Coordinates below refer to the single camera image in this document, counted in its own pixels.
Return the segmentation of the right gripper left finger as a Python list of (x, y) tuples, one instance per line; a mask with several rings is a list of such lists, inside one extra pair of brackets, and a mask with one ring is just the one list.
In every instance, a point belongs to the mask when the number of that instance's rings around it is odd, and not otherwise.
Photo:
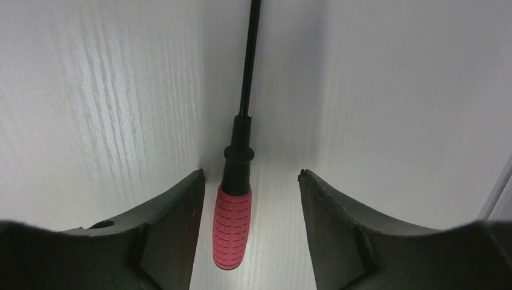
[(1, 222), (2, 289), (188, 289), (205, 195), (202, 170), (89, 228)]

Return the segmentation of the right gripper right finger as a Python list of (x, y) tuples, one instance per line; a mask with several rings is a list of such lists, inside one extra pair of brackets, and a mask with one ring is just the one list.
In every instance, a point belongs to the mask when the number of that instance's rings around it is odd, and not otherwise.
[(434, 230), (383, 214), (310, 170), (298, 181), (318, 289), (511, 288), (511, 222)]

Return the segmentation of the red handled screwdriver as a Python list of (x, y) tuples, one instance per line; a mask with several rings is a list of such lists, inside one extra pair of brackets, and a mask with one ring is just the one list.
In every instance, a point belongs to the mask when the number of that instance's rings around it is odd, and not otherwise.
[(241, 265), (248, 243), (252, 190), (250, 185), (251, 124), (249, 104), (260, 20), (261, 1), (252, 1), (240, 96), (240, 109), (234, 117), (231, 142), (224, 150), (226, 159), (217, 191), (213, 216), (212, 250), (215, 265), (233, 270)]

